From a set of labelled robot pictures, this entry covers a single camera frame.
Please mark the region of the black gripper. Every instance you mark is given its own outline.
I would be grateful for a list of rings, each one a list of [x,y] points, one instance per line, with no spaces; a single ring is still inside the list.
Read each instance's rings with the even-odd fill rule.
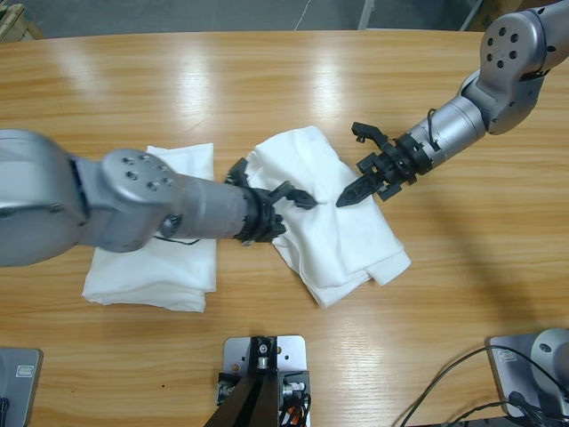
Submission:
[[[244,226],[238,233],[243,245],[271,243],[286,232],[283,216],[276,213],[274,204],[281,198],[292,201],[297,207],[311,210],[317,201],[302,189],[296,189],[289,181],[284,181],[276,189],[243,188],[246,213]]]
[[[356,205],[376,193],[382,201],[395,196],[404,184],[417,181],[416,175],[430,170],[429,159],[424,156],[421,145],[406,134],[389,142],[385,135],[378,138],[359,134],[357,142],[371,139],[380,149],[357,163],[362,176],[350,183],[339,195],[336,206]]]

